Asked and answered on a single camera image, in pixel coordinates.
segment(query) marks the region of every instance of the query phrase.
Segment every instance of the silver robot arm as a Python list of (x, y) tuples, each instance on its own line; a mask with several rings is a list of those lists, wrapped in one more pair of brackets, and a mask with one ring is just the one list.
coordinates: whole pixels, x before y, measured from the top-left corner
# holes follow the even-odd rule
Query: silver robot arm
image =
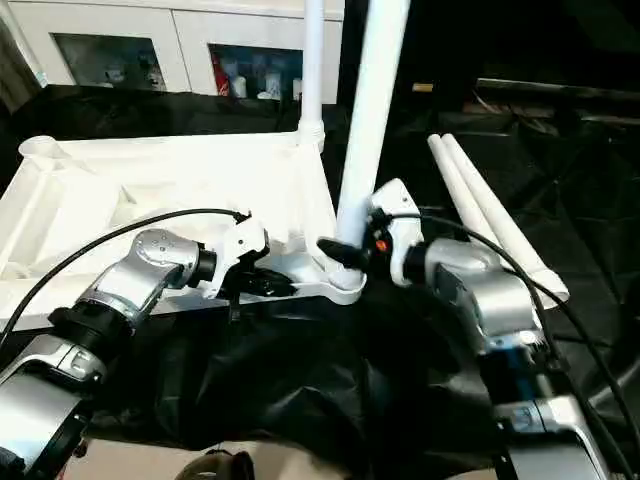
[(557, 368), (522, 280), (484, 246), (424, 242), (419, 214), (400, 180), (371, 201), (362, 249), (323, 239), (318, 246), (348, 268), (384, 271), (396, 285), (423, 285), (451, 306), (475, 351), (504, 452), (501, 479), (608, 480), (604, 458), (566, 372)]
[(165, 288), (206, 281), (217, 294), (231, 267), (268, 251), (254, 219), (230, 228), (218, 243), (235, 246), (214, 251), (166, 230), (143, 231), (73, 307), (50, 315), (52, 333), (36, 337), (0, 372), (1, 480), (56, 477), (81, 441), (109, 363)]

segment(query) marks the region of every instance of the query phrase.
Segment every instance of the black tablecloth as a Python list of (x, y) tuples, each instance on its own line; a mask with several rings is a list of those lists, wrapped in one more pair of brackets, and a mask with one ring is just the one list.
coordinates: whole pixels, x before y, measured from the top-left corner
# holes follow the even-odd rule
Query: black tablecloth
[[(49, 87), (3, 135), (59, 140), (293, 130), (272, 102), (193, 94)], [(348, 121), (325, 111), (323, 162), (337, 201)], [(400, 177), (420, 205), (450, 198), (426, 144), (453, 132), (546, 263), (571, 291), (640, 420), (640, 161), (631, 128), (575, 123), (540, 133), (496, 115), (394, 114), (378, 184)], [(5, 181), (18, 160), (4, 143)], [(427, 237), (450, 232), (425, 225)], [(157, 316), (119, 361), (93, 422), (105, 438), (200, 449), (268, 438), (354, 474), (440, 478), (485, 466), (497, 441), (486, 391), (459, 322), (423, 291), (373, 280), (355, 305), (321, 298)], [(580, 385), (628, 447), (593, 360), (554, 312), (553, 331)], [(30, 334), (16, 334), (14, 348)]]

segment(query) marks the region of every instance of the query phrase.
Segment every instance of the white plastic rod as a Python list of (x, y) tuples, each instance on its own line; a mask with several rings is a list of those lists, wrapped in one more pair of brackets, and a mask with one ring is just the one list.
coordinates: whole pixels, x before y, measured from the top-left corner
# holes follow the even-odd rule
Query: white plastic rod
[[(533, 246), (504, 208), (491, 187), (485, 182), (480, 172), (473, 165), (465, 151), (454, 138), (447, 134), (442, 141), (449, 149), (458, 171), (464, 178), (489, 222), (491, 229), (502, 247), (522, 266), (529, 276), (558, 295), (563, 301), (569, 299), (569, 290), (560, 277), (550, 270), (542, 261)], [(555, 302), (540, 292), (545, 308), (553, 308)]]
[[(480, 235), (487, 237), (493, 243), (500, 244), (493, 230), (489, 226), (489, 222), (484, 217), (480, 206), (473, 197), (471, 190), (467, 186), (464, 178), (460, 174), (449, 150), (439, 135), (431, 135), (427, 139), (431, 153), (436, 160), (436, 164), (440, 169), (440, 174), (444, 180), (449, 195), (453, 200), (453, 204), (458, 211), (458, 215), (462, 219), (462, 223)], [(471, 239), (472, 242), (478, 243), (477, 240)]]
[(305, 0), (305, 40), (302, 58), (302, 115), (298, 130), (303, 138), (324, 142), (322, 122), (322, 58), (324, 0)]
[(369, 3), (338, 207), (338, 240), (355, 246), (362, 244), (375, 188), (410, 5), (411, 0)]

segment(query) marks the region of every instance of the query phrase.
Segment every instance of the white cylinder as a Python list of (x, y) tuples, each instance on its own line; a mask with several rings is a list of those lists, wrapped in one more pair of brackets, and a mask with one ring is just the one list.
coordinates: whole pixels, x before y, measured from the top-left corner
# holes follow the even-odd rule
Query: white cylinder
[[(529, 276), (544, 285), (558, 295), (563, 301), (569, 299), (569, 290), (560, 277), (544, 264), (527, 237), (504, 208), (491, 187), (485, 182), (480, 172), (473, 165), (465, 151), (454, 138), (447, 134), (442, 141), (449, 149), (451, 157), (458, 167), (458, 171), (464, 178), (469, 190), (485, 218), (489, 222), (502, 247), (514, 258), (516, 262), (529, 274)], [(541, 300), (545, 308), (553, 308), (555, 302), (540, 292)]]
[(440, 136), (435, 134), (429, 136), (427, 143), (462, 223), (467, 228), (500, 245)]
[(324, 0), (305, 0), (305, 37), (302, 58), (301, 135), (324, 142), (322, 122), (322, 59), (324, 50)]
[(362, 244), (411, 0), (371, 0), (344, 165), (338, 240)]

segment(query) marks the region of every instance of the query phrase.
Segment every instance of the black fabric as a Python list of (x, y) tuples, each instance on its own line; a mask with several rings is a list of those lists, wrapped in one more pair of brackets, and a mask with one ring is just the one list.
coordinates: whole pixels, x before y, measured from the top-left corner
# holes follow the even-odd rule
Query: black fabric
[[(279, 112), (270, 102), (55, 87), (14, 115), (11, 128), (18, 139), (72, 139), (292, 130), (296, 121), (295, 110)], [(327, 109), (325, 122), (323, 162), (337, 200), (348, 123), (337, 108)], [(452, 218), (426, 144), (434, 131), (457, 135), (566, 281), (571, 306), (625, 379), (640, 420), (638, 132), (575, 123), (554, 136), (508, 116), (399, 113), (378, 184), (399, 177), (418, 204)], [(450, 235), (424, 227), (427, 238)], [(459, 322), (422, 290), (372, 280), (349, 307), (280, 301), (243, 306), (238, 321), (228, 318), (221, 309), (148, 321), (119, 359), (92, 433), (192, 449), (271, 439), (377, 478), (443, 478), (488, 465), (498, 448)], [(552, 328), (578, 383), (629, 451), (586, 349), (556, 312)]]

